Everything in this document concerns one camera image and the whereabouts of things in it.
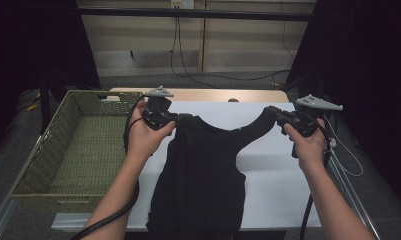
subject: basket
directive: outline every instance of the basket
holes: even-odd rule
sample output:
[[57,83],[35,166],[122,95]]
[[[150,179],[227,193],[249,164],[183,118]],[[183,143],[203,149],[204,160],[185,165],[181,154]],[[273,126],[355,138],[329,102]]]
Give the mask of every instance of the basket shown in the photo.
[[69,91],[11,197],[36,211],[92,212],[125,158],[126,118],[141,95]]

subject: black vest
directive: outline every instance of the black vest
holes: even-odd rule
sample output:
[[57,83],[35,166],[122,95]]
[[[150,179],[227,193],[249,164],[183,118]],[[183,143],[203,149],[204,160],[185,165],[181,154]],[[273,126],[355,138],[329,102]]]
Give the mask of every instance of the black vest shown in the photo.
[[237,154],[274,124],[265,110],[251,124],[230,131],[198,116],[178,124],[151,202],[147,228],[152,238],[235,235],[243,218],[246,179],[237,169]]

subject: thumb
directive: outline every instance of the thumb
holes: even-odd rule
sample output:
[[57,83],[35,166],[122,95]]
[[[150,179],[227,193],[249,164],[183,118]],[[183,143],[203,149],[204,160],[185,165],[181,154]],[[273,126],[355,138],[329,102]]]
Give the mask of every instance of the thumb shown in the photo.
[[304,140],[303,136],[300,135],[300,133],[288,123],[284,124],[284,131],[288,134],[288,136],[290,136],[294,143]]
[[165,138],[166,136],[172,133],[172,130],[175,128],[175,125],[176,125],[175,121],[171,121],[168,124],[166,124],[166,126],[159,129],[158,132],[160,133],[161,136],[163,136],[163,138]]

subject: hand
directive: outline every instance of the hand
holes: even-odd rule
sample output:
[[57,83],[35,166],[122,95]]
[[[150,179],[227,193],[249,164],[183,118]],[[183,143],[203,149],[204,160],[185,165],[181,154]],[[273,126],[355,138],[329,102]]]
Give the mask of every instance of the hand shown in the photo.
[[[318,123],[322,127],[325,125],[322,119],[318,119]],[[316,129],[312,136],[307,138],[300,135],[300,133],[288,123],[284,125],[284,130],[290,136],[290,140],[295,143],[295,150],[299,157],[299,165],[303,171],[324,168],[322,157],[325,139],[319,129]]]
[[[142,117],[141,107],[146,106],[146,102],[140,101],[132,113],[130,125],[132,122]],[[168,136],[175,128],[175,122],[168,123],[165,127],[154,131],[144,120],[135,122],[129,131],[128,155],[135,154],[138,157],[147,160],[159,148],[162,140]]]

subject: plastic basket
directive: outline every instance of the plastic basket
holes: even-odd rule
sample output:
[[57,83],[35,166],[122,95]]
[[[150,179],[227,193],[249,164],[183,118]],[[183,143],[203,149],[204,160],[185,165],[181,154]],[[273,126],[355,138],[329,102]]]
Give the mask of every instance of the plastic basket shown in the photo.
[[141,95],[69,91],[11,197],[39,211],[92,212],[124,160],[126,118]]

